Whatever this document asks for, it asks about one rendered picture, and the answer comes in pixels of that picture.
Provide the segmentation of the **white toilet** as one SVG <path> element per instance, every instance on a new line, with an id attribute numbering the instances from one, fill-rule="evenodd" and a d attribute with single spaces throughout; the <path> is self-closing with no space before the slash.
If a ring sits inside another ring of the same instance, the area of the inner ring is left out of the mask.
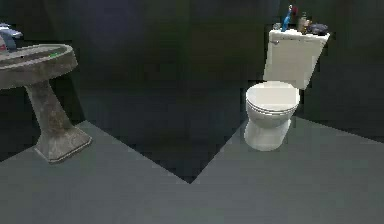
<path id="1" fill-rule="evenodd" d="M 273 151 L 282 145 L 300 104 L 300 92 L 308 87 L 329 37 L 329 33 L 303 34 L 295 29 L 269 32 L 262 81 L 245 93 L 244 139 L 250 147 Z"/>

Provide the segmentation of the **blue spray bottle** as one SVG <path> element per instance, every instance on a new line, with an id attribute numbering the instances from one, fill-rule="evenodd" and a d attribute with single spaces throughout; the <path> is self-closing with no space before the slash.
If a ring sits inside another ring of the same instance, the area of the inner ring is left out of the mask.
<path id="1" fill-rule="evenodd" d="M 288 29 L 288 25 L 290 22 L 291 14 L 292 14 L 293 5 L 290 4 L 288 7 L 287 14 L 283 20 L 282 26 L 281 26 L 281 32 L 285 32 Z"/>

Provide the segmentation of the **beige soap bottle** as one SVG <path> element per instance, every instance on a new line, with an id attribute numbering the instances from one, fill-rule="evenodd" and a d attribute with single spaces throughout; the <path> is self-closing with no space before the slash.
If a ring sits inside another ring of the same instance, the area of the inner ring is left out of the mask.
<path id="1" fill-rule="evenodd" d="M 305 30 L 305 24 L 307 22 L 307 13 L 306 12 L 303 12 L 301 17 L 299 18 L 298 20 L 298 27 L 297 27 L 297 30 L 301 33 L 304 32 Z"/>

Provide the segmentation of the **dark folded cloth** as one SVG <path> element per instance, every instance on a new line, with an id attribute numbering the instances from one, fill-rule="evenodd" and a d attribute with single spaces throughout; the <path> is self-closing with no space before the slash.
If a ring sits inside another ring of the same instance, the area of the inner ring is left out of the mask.
<path id="1" fill-rule="evenodd" d="M 318 36 L 325 36 L 328 33 L 328 26 L 319 23 L 311 24 L 307 27 L 307 33 Z"/>

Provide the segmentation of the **grey stone pedestal sink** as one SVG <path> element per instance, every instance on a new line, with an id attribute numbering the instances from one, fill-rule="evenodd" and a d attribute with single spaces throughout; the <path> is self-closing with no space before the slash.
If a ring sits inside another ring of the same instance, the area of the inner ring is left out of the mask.
<path id="1" fill-rule="evenodd" d="M 55 52 L 60 54 L 49 57 Z M 63 161 L 92 142 L 90 135 L 71 123 L 50 85 L 77 65 L 67 44 L 38 44 L 0 54 L 0 90 L 26 89 L 41 130 L 35 150 L 48 163 Z"/>

